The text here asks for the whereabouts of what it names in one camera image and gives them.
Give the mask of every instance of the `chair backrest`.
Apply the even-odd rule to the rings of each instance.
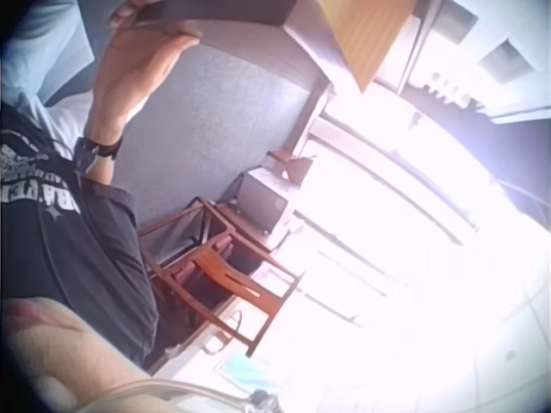
[[[281,308],[281,297],[231,267],[210,246],[199,247],[189,259],[217,284],[266,314],[274,315]]]
[[[213,237],[216,228],[210,225],[211,219],[222,231],[232,229],[208,201],[195,198],[182,211],[141,228],[138,231],[139,247],[142,251],[147,250],[162,268],[168,268],[180,262],[192,248]],[[147,262],[145,269],[153,275]]]
[[[232,253],[233,250],[233,244],[232,244],[232,237],[229,235],[226,237],[223,237],[220,241],[215,243],[213,245],[213,249],[220,254],[220,256],[226,260],[229,255]],[[198,271],[197,265],[189,260],[186,259],[186,262],[184,265],[178,265],[178,262],[172,263],[167,268],[167,271],[170,273],[170,275],[178,282],[178,284],[183,285],[183,283],[195,272]]]

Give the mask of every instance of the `black t-shirt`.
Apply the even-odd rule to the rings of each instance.
[[[3,104],[2,297],[54,299],[141,365],[158,312],[133,199],[73,170],[43,131]]]

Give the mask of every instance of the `small box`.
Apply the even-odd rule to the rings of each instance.
[[[300,187],[266,168],[245,174],[238,192],[238,208],[267,232],[294,211]]]

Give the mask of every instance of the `wooden chair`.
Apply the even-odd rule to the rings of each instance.
[[[149,252],[146,248],[141,248],[141,253],[144,257],[146,265],[152,269],[153,273],[177,297],[193,308],[204,319],[212,324],[215,324],[229,336],[235,337],[248,346],[246,355],[251,357],[263,336],[266,334],[269,326],[274,321],[277,313],[283,307],[285,301],[293,293],[294,289],[299,285],[302,275],[293,273],[291,270],[281,265],[272,256],[266,254],[249,240],[239,235],[234,228],[227,223],[222,216],[220,216],[220,214],[209,202],[204,200],[199,201],[201,203],[201,207],[204,208],[206,212],[210,213],[224,224],[226,228],[223,232],[211,237],[205,243],[196,246],[189,252],[180,256],[174,262],[171,262],[169,265],[159,264],[151,252]],[[230,266],[227,261],[220,256],[220,248],[217,250],[217,246],[220,246],[220,243],[227,243],[228,238],[232,240],[233,244],[238,244],[244,247],[262,261],[267,262],[271,266],[289,275],[292,279],[289,289],[281,297],[277,296],[270,290],[262,287],[247,275],[240,273],[237,269]],[[241,299],[248,301],[268,315],[265,323],[258,331],[254,339],[251,340],[243,336],[237,330],[231,328],[198,299],[193,297],[189,291],[186,290],[186,288],[184,288],[183,282],[186,279],[185,275],[193,273],[190,268],[199,268],[202,274],[209,277],[216,284],[220,285],[228,292],[237,295]]]
[[[182,211],[138,231],[139,247],[142,258],[144,258],[145,269],[152,282],[153,292],[155,292],[162,305],[171,306],[172,300],[167,298],[164,283],[159,283],[158,274],[145,259],[144,251],[148,251],[150,256],[155,257],[154,261],[158,266],[183,284],[195,270],[195,267],[186,264],[183,258],[193,248],[205,243],[209,236],[212,236],[211,224],[213,218],[219,224],[219,228],[221,227],[219,231],[231,231],[233,229],[233,226],[217,211],[214,211],[213,215],[211,209],[206,209],[205,205],[206,203],[203,200],[194,198]],[[196,233],[197,231],[188,231],[190,226],[197,226],[197,224],[200,226],[199,234]],[[227,244],[227,239],[222,239],[214,245],[214,248],[219,250],[223,256],[228,256],[231,253],[232,246]]]

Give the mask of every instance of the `fingers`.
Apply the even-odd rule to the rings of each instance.
[[[127,0],[109,18],[109,26],[115,30],[129,28],[136,19],[138,11],[151,3],[162,0]]]
[[[197,44],[199,44],[199,39],[186,34],[167,40],[158,49],[154,58],[155,64],[149,67],[150,70],[156,72],[156,74],[150,75],[151,79],[155,78],[155,83],[161,84],[170,74],[181,54],[189,47]]]

